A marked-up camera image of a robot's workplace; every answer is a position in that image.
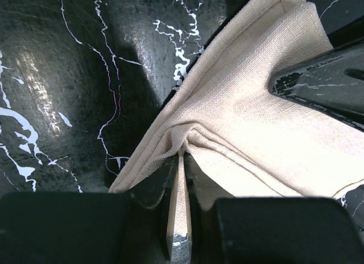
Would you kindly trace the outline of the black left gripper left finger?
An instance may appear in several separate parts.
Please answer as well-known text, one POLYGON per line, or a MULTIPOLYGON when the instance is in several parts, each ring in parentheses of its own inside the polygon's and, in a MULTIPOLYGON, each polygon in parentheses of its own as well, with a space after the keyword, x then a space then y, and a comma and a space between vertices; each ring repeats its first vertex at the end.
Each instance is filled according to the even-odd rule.
POLYGON ((178 156, 130 190, 129 262, 168 263, 175 223, 178 156))

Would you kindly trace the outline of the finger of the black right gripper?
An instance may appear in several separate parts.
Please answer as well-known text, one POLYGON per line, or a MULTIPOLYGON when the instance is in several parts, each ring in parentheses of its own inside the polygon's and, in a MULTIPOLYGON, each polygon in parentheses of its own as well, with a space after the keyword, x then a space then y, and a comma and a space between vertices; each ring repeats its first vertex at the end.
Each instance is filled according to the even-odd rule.
POLYGON ((364 16, 332 32, 328 38, 334 48, 344 46, 356 40, 362 40, 364 35, 364 16))
POLYGON ((272 75, 274 96, 363 130, 363 42, 351 42, 272 75))

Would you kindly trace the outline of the beige cloth napkin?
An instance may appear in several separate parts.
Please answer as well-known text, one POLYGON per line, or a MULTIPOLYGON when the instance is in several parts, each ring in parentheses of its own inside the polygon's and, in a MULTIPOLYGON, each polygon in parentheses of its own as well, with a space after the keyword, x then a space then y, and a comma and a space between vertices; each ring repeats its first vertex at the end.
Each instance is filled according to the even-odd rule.
POLYGON ((273 96, 278 71, 332 50, 315 4, 250 0, 216 35, 110 186, 188 153, 234 196, 323 196, 363 229, 362 126, 273 96))

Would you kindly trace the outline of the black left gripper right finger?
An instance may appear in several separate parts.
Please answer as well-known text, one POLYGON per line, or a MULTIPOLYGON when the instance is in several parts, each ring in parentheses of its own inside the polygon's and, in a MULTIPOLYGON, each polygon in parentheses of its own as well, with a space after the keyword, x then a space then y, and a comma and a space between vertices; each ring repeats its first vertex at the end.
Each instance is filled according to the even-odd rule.
POLYGON ((191 154, 184 154, 192 228, 192 263, 224 263, 218 199, 234 196, 205 174, 191 154))

